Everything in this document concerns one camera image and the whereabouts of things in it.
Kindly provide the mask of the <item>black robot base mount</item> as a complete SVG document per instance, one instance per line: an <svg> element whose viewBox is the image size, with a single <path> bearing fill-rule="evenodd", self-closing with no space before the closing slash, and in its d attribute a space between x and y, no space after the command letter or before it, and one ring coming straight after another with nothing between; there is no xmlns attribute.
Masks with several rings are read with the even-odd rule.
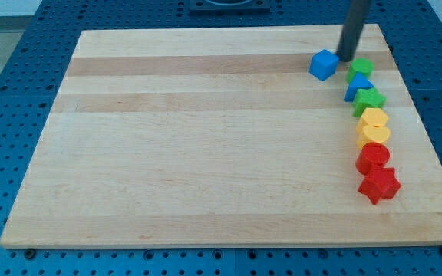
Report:
<svg viewBox="0 0 442 276"><path fill-rule="evenodd" d="M269 12L270 0L188 0L191 14L207 12Z"/></svg>

